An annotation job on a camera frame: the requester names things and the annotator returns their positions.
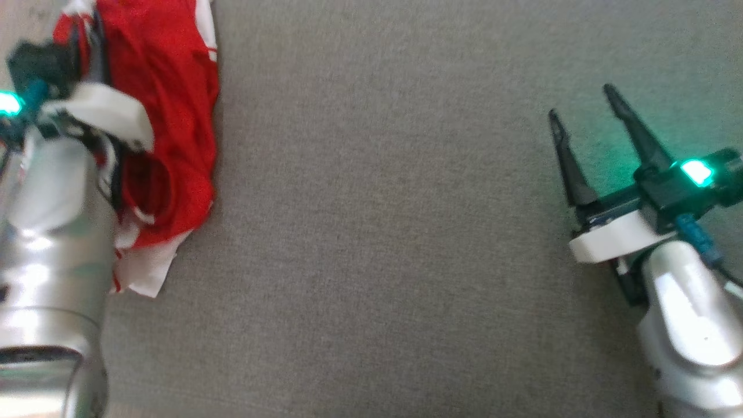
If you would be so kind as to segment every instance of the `cable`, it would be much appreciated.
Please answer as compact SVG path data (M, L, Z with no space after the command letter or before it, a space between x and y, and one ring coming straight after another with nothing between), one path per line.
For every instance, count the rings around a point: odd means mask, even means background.
M694 216L685 213L677 217L675 221L679 234L696 249L704 264L710 269L715 269L725 280L738 286L743 291L743 280L737 278L723 266L722 252L717 248L712 237L696 222Z

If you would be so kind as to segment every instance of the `red cloth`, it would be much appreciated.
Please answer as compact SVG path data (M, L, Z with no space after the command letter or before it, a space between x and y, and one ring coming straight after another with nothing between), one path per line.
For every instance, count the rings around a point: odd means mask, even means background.
M214 199L217 64L195 25L196 0L98 0L96 8L113 87L144 105L155 133L153 153L123 162L125 204L155 219L133 247L165 242L204 223ZM55 41L66 42L77 21L63 16Z

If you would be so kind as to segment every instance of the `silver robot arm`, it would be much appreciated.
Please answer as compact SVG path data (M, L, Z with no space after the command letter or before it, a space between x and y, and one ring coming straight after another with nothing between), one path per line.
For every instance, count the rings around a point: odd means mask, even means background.
M648 310L637 326L666 417L743 417L743 321L688 243L643 262Z
M743 159L723 149L674 161L616 89L604 91L641 166L632 186L599 198L550 112L565 192L580 224L570 249L580 263L609 262L628 303L645 309L637 332L662 417L742 418L743 318L733 306L741 301L714 274L725 271L722 254L696 220L716 205L743 201Z
M34 152L0 237L0 411L101 417L100 349L115 213L78 141Z
M115 179L123 150L151 151L154 135L142 104L107 85L102 22L96 29L82 82L60 64L70 51L55 45L21 43L8 60L26 93L18 112L0 112L0 136L15 139L0 164L3 417L91 418L106 408L100 336L113 275ZM45 62L59 65L49 71Z

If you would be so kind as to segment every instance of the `gray carpet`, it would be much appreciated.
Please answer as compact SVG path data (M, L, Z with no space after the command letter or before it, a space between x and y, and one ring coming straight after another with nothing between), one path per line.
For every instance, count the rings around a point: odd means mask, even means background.
M215 11L219 197L157 300L111 299L114 400L159 417L651 416L633 312L568 252L546 114L603 192L637 164L607 81L676 155L740 147L740 3ZM743 211L709 224L743 271Z

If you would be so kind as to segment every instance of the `red and white fabric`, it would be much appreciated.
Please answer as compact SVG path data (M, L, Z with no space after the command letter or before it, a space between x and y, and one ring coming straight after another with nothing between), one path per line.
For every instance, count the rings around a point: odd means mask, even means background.
M155 132L153 152L123 162L115 289L154 298L214 198L214 21L209 0L73 0L55 42L66 42L73 26L88 27L93 7L104 24L113 87L142 102Z

